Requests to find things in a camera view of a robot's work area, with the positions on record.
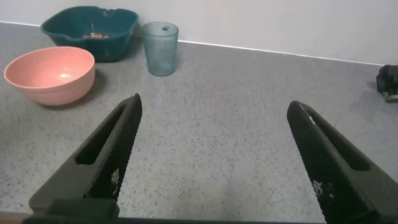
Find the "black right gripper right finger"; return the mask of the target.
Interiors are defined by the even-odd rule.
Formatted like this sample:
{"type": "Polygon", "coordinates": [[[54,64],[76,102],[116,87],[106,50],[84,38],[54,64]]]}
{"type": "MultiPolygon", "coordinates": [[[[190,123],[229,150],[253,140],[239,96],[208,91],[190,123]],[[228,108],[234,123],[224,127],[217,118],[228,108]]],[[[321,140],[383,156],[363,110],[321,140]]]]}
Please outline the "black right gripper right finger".
{"type": "Polygon", "coordinates": [[[397,223],[397,182],[314,109],[287,120],[327,223],[397,223]]]}

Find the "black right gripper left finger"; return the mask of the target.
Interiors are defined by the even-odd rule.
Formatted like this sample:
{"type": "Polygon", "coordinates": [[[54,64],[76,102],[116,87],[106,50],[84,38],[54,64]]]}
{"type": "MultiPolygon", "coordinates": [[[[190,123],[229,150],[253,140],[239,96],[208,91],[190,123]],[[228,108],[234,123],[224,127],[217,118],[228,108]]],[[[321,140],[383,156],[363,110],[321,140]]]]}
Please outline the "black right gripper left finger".
{"type": "Polygon", "coordinates": [[[117,200],[142,117],[139,94],[126,98],[29,200],[38,212],[56,199],[117,200]]]}

